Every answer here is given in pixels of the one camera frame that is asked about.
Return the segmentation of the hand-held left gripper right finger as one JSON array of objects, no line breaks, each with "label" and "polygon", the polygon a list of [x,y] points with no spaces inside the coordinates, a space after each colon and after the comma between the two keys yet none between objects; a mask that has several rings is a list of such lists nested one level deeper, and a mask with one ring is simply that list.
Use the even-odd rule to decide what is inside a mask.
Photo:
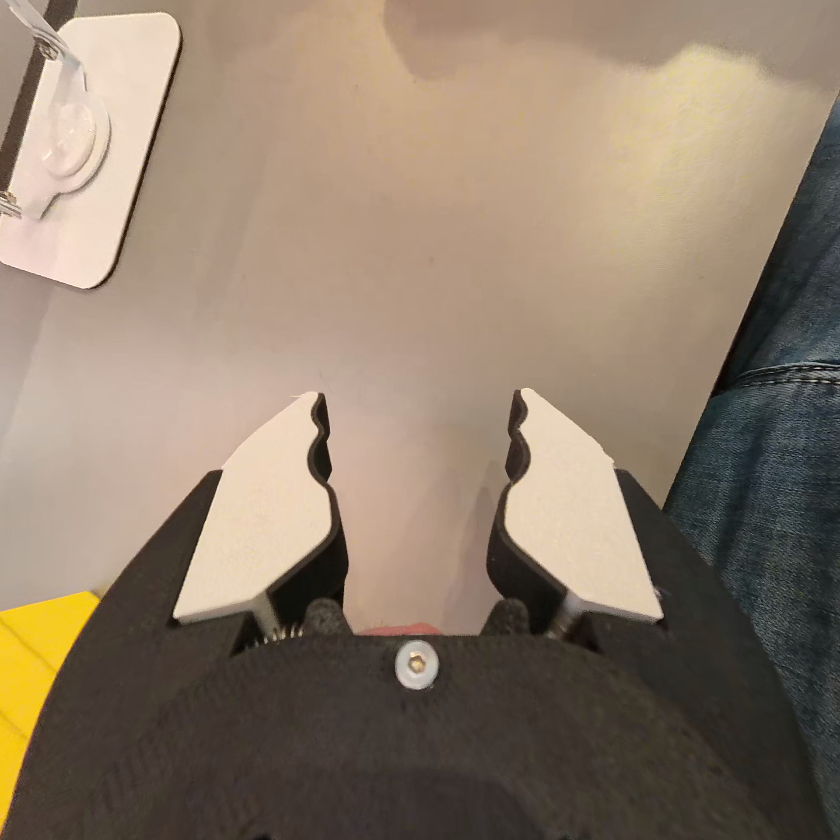
[{"label": "hand-held left gripper right finger", "polygon": [[613,459],[531,388],[508,422],[508,482],[492,522],[492,583],[532,626],[586,614],[657,624],[664,612]]}]

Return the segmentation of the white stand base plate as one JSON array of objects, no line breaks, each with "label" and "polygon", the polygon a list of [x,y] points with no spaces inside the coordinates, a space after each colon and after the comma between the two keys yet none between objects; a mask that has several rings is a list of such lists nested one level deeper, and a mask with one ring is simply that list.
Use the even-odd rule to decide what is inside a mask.
[{"label": "white stand base plate", "polygon": [[33,45],[2,132],[1,260],[90,290],[117,265],[182,32],[164,12],[79,17],[76,8],[35,7],[72,61],[43,58],[14,16]]}]

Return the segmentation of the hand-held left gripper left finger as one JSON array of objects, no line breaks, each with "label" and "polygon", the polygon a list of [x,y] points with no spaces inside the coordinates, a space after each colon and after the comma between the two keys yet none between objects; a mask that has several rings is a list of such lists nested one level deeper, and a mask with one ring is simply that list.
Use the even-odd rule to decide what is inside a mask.
[{"label": "hand-held left gripper left finger", "polygon": [[342,603],[349,557],[329,484],[329,432],[325,395],[306,392],[227,459],[177,622],[249,613],[259,626],[301,626],[312,602]]}]

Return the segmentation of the yellow plastic bin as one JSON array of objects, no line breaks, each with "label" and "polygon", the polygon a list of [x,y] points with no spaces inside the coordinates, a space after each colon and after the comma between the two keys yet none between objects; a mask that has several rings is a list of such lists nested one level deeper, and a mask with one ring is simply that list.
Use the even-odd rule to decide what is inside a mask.
[{"label": "yellow plastic bin", "polygon": [[1,613],[1,810],[49,690],[99,599],[84,591]]}]

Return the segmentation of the person's legs in jeans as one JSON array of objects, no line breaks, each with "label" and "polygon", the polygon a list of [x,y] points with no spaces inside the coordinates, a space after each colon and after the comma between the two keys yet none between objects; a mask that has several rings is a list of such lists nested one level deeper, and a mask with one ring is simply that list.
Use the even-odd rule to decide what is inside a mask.
[{"label": "person's legs in jeans", "polygon": [[780,672],[838,838],[838,99],[665,511]]}]

